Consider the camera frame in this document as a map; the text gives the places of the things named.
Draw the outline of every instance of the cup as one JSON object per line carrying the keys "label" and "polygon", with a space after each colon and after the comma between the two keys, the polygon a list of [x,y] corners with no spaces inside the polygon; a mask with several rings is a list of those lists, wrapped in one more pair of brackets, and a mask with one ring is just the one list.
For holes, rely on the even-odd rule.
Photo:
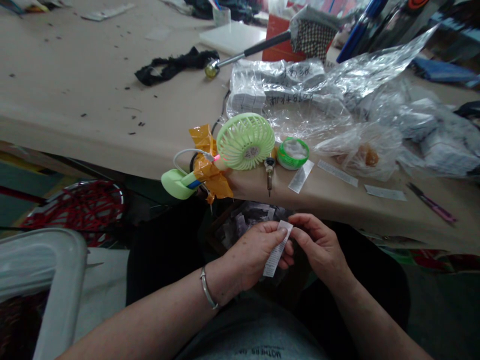
{"label": "cup", "polygon": [[223,25],[230,24],[232,21],[232,13],[230,12],[230,9],[226,6],[220,6],[220,9],[217,9],[216,7],[213,7],[213,22],[215,23],[215,26],[221,27]]}

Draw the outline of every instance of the person's left hand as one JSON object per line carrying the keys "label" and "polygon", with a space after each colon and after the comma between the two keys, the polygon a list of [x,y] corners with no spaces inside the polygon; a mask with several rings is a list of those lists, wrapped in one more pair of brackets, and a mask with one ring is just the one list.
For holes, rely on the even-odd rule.
{"label": "person's left hand", "polygon": [[[286,229],[277,230],[278,227],[277,221],[256,224],[223,255],[238,273],[240,291],[251,289],[259,281],[270,253],[287,235]],[[293,244],[288,240],[278,266],[285,270],[292,266],[293,254]]]}

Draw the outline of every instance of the red box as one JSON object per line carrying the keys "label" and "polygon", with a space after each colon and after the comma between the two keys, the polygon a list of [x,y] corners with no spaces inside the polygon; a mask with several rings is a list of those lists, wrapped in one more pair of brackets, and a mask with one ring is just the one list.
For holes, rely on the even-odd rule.
{"label": "red box", "polygon": [[[268,17],[268,27],[266,28],[266,38],[270,39],[277,36],[284,31],[287,31],[290,26],[290,21],[284,18],[270,15]],[[274,47],[263,51],[261,56],[262,61],[275,62],[285,60],[288,62],[300,62],[307,57],[303,52],[294,52],[290,41],[284,41]]]}

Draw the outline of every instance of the table surface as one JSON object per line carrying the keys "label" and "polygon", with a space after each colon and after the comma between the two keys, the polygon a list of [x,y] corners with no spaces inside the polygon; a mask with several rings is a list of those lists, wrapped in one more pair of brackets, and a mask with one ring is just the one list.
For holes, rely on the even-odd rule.
{"label": "table surface", "polygon": [[[157,0],[135,3],[102,22],[80,15],[120,5],[120,0],[101,5],[77,1],[75,8],[23,19],[0,9],[0,140],[150,179],[160,179],[173,167],[173,155],[193,146],[188,129],[213,124],[219,117],[231,67],[212,81],[202,70],[187,70],[168,82],[143,86],[136,70],[156,57],[185,54],[192,46],[206,49],[198,34],[213,23],[181,15]],[[169,27],[171,33],[163,41],[145,39],[156,27]],[[480,98],[462,88],[411,79],[434,90],[446,104]],[[310,159],[318,162],[319,157]],[[410,237],[425,242],[425,248],[480,255],[480,191],[472,183],[414,180],[458,218],[452,226],[406,188],[411,179],[402,173],[388,182],[360,178],[355,188],[315,166],[300,194],[287,187],[294,174],[275,168],[271,198],[262,166],[234,171],[228,178],[239,199],[311,212],[381,235]],[[363,184],[403,190],[407,201],[368,195]]]}

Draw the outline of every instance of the handheld fan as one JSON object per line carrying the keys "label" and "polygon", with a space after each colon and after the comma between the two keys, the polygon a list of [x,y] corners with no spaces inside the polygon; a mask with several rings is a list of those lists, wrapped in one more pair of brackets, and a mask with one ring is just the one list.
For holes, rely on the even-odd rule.
{"label": "handheld fan", "polygon": [[232,117],[216,137],[221,161],[234,170],[253,169],[263,163],[274,146],[275,134],[269,122],[253,112]]}
{"label": "handheld fan", "polygon": [[[250,170],[270,155],[275,146],[275,133],[263,117],[246,112],[232,117],[222,126],[216,138],[216,146],[218,155],[213,159],[213,164],[219,170]],[[189,150],[204,153],[197,149]],[[181,200],[188,199],[201,184],[193,172],[187,174],[176,163],[178,155],[185,151],[179,152],[174,158],[177,168],[161,176],[165,190]]]}

